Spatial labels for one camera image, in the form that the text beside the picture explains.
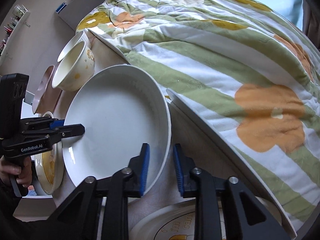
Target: white bowl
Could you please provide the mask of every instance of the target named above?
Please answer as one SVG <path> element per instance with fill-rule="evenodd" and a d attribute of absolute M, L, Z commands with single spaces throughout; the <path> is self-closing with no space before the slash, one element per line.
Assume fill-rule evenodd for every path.
<path fill-rule="evenodd" d="M 46 112 L 43 116 L 53 115 Z M 35 155 L 36 172 L 39 183 L 48 195 L 51 195 L 61 184 L 64 171 L 62 142 L 53 145 L 52 151 Z"/>
<path fill-rule="evenodd" d="M 68 52 L 76 46 L 79 42 L 84 41 L 85 44 L 91 49 L 91 43 L 89 41 L 88 36 L 85 34 L 84 31 L 81 31 L 77 33 L 67 44 L 64 46 L 63 50 L 61 51 L 59 57 L 58 57 L 58 62 L 62 61 L 63 58 L 68 54 Z"/>
<path fill-rule="evenodd" d="M 80 89 L 94 73 L 95 60 L 84 41 L 76 44 L 59 64 L 52 79 L 52 87 L 65 91 Z"/>

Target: bottle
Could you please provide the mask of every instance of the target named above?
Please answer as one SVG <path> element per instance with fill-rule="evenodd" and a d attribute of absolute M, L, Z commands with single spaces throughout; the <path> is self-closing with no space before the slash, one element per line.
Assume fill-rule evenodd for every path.
<path fill-rule="evenodd" d="M 7 35 L 10 36 L 10 34 L 12 33 L 12 30 L 7 28 L 6 26 L 4 26 L 5 32 L 7 33 Z"/>
<path fill-rule="evenodd" d="M 14 26 L 13 26 L 12 24 L 8 23 L 8 24 L 7 24 L 7 28 L 13 30 L 13 29 L 14 29 Z"/>
<path fill-rule="evenodd" d="M 11 20 L 12 20 L 12 25 L 13 26 L 16 26 L 17 24 L 18 24 L 18 22 L 19 22 L 19 20 L 16 18 L 16 17 L 11 17 Z"/>

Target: shelf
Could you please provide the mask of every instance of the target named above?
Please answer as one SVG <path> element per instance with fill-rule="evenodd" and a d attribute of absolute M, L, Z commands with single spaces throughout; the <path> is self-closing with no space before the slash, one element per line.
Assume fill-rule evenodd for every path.
<path fill-rule="evenodd" d="M 0 55 L 0 66 L 3 64 L 3 62 L 5 61 L 5 59 L 7 58 L 8 55 L 8 50 L 10 48 L 10 44 L 12 43 L 12 40 L 14 39 L 14 37 L 16 36 L 16 34 L 18 33 L 19 29 L 22 27 L 22 25 L 26 24 L 26 20 L 28 19 L 30 15 L 29 11 L 26 11 L 21 19 L 19 20 L 19 22 L 17 23 L 17 25 L 15 26 L 15 28 L 13 29 L 10 37 L 7 40 L 6 45 L 4 46 L 4 49 Z"/>

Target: floral blanket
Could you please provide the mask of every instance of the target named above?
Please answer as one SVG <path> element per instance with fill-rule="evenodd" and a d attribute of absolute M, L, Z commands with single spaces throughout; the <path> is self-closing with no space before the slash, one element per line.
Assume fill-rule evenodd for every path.
<path fill-rule="evenodd" d="M 106 0 L 79 24 L 181 94 L 299 229 L 320 200 L 320 54 L 253 0 Z"/>

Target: bowl with yellow flower pattern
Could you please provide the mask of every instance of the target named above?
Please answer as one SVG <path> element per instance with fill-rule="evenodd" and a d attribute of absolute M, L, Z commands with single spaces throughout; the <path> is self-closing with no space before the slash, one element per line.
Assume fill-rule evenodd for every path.
<path fill-rule="evenodd" d="M 86 42 L 77 43 L 60 62 L 52 87 L 65 91 L 80 89 L 94 74 L 95 60 Z"/>
<path fill-rule="evenodd" d="M 46 112 L 43 116 L 53 118 L 51 112 Z M 55 143 L 52 146 L 52 151 L 36 154 L 35 165 L 42 189 L 46 194 L 51 195 L 60 186 L 63 178 L 62 142 Z"/>

